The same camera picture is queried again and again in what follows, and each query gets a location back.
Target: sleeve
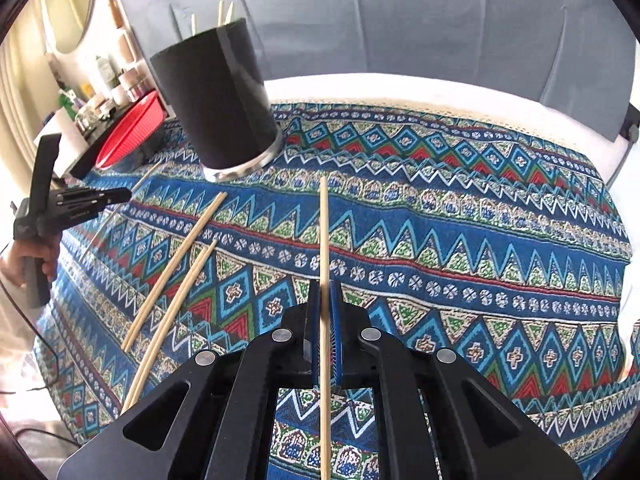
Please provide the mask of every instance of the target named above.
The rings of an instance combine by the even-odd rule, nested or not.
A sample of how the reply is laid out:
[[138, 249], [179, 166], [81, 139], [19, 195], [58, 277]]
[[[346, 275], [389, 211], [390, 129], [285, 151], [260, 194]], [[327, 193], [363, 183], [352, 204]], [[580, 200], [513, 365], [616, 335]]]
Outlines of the sleeve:
[[[10, 282], [0, 271], [0, 280], [23, 314], [35, 324], [43, 308], [27, 306], [26, 291]], [[0, 287], [0, 377], [10, 380], [20, 371], [26, 354], [33, 349], [35, 334], [16, 312], [4, 289]]]

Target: red bowl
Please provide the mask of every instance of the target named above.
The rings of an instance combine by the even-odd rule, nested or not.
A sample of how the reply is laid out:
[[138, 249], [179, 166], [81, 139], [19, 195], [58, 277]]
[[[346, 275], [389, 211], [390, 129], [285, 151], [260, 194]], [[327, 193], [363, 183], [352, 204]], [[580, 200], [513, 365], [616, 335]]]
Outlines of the red bowl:
[[162, 124], [166, 114], [158, 90], [144, 96], [113, 129], [96, 158], [95, 167], [106, 170], [129, 155]]

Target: black cup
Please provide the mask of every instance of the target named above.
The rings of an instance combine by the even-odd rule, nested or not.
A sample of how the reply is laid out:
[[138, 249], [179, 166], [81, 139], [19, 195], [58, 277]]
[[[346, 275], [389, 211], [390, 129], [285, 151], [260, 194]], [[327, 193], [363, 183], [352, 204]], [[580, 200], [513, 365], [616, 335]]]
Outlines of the black cup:
[[243, 176], [278, 155], [282, 133], [244, 18], [172, 45], [151, 64], [208, 180]]

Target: person's hand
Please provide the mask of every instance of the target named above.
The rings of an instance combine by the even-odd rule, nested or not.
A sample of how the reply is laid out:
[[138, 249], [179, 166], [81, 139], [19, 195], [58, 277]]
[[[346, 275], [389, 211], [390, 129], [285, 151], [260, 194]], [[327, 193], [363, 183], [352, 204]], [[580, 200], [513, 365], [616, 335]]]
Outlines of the person's hand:
[[0, 257], [0, 270], [15, 286], [22, 286], [25, 282], [25, 257], [42, 258], [44, 260], [42, 272], [50, 282], [53, 282], [58, 277], [61, 239], [62, 235], [55, 235], [47, 238], [14, 240]]

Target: silver screw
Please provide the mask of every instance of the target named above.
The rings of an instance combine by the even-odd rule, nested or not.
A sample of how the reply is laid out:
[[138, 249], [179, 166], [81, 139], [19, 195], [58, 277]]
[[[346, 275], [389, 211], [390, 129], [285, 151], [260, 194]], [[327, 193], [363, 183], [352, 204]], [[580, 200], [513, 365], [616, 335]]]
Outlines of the silver screw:
[[456, 360], [456, 353], [448, 348], [441, 348], [438, 350], [436, 357], [438, 358], [438, 361], [448, 365]]
[[216, 360], [216, 353], [211, 350], [203, 350], [196, 355], [196, 364], [200, 366], [209, 366]]
[[378, 330], [377, 328], [373, 328], [372, 326], [365, 328], [362, 332], [360, 332], [360, 335], [365, 341], [377, 341], [378, 339], [380, 339], [380, 337], [382, 337], [380, 330]]
[[273, 339], [276, 343], [284, 343], [285, 341], [291, 339], [292, 335], [293, 334], [291, 333], [291, 330], [289, 330], [288, 328], [279, 328], [273, 331], [273, 333], [271, 334], [271, 339]]

